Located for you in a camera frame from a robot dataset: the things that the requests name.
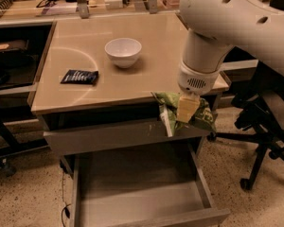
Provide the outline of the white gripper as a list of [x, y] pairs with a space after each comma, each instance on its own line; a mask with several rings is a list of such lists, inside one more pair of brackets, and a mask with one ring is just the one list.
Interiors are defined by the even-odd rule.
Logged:
[[200, 97], [211, 91], [219, 75], [216, 63], [181, 61], [178, 71], [178, 85], [183, 94], [179, 98], [177, 120], [188, 123], [200, 106]]

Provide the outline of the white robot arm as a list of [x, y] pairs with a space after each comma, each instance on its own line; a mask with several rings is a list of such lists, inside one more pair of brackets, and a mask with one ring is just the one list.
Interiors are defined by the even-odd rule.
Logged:
[[211, 91], [234, 46], [284, 77], [284, 11], [258, 0], [180, 0], [179, 10], [188, 27], [178, 74], [183, 92]]

